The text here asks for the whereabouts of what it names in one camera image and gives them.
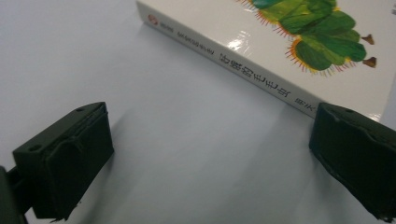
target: red logo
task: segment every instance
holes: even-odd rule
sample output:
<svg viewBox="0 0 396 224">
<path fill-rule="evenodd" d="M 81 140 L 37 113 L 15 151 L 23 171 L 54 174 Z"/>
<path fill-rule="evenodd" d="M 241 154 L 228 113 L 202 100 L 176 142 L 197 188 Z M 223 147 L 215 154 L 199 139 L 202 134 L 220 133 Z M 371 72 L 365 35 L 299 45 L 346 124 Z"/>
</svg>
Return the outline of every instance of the red logo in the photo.
<svg viewBox="0 0 396 224">
<path fill-rule="evenodd" d="M 158 25 L 158 20 L 157 20 L 157 18 L 155 18 L 155 16 L 149 14 L 149 15 L 148 15 L 148 20 L 149 20 L 152 24 Z"/>
</svg>

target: green caterpillar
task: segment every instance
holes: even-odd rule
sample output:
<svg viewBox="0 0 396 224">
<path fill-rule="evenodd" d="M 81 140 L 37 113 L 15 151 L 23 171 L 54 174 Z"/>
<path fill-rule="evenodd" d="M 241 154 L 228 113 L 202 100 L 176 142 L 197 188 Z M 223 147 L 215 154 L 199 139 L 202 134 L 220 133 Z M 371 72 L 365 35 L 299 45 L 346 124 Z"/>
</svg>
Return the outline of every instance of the green caterpillar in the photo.
<svg viewBox="0 0 396 224">
<path fill-rule="evenodd" d="M 294 40 L 287 56 L 312 73 L 343 71 L 356 62 L 375 67 L 375 58 L 364 60 L 356 22 L 340 11 L 335 0 L 237 0 L 257 9 L 262 23 L 278 25 L 278 32 Z M 371 36 L 364 37 L 374 44 Z"/>
</svg>

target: book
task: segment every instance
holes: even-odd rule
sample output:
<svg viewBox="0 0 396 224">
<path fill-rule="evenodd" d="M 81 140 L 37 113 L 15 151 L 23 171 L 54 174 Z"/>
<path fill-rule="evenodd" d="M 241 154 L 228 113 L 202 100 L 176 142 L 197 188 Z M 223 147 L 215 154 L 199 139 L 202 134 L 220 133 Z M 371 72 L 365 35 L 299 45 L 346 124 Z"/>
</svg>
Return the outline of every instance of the book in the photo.
<svg viewBox="0 0 396 224">
<path fill-rule="evenodd" d="M 379 121 L 396 73 L 396 0 L 137 0 L 149 26 L 312 118 Z"/>
</svg>

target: white surface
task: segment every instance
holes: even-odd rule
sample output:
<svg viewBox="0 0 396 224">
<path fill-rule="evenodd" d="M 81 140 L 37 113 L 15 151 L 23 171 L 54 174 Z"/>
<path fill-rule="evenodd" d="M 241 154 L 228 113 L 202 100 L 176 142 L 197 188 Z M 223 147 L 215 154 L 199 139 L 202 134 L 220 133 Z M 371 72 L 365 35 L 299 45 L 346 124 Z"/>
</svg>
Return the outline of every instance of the white surface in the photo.
<svg viewBox="0 0 396 224">
<path fill-rule="evenodd" d="M 148 28 L 134 1 L 1 1 L 0 73 L 8 170 L 107 102 L 116 153 L 66 223 L 380 223 L 309 152 L 311 118 Z M 392 129 L 395 112 L 393 85 Z"/>
</svg>

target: screw hole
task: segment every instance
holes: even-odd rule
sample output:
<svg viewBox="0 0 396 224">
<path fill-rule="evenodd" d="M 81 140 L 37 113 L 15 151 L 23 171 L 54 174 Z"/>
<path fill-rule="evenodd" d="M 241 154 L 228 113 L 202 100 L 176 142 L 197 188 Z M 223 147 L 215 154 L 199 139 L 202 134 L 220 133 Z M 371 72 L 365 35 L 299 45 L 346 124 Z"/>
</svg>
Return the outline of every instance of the screw hole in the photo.
<svg viewBox="0 0 396 224">
<path fill-rule="evenodd" d="M 33 147 L 30 147 L 29 149 L 27 149 L 28 151 L 31 151 L 31 152 L 33 152 L 33 151 L 37 151 L 37 150 L 39 150 L 41 148 L 41 146 L 40 145 L 35 145 L 35 146 L 33 146 Z"/>
</svg>

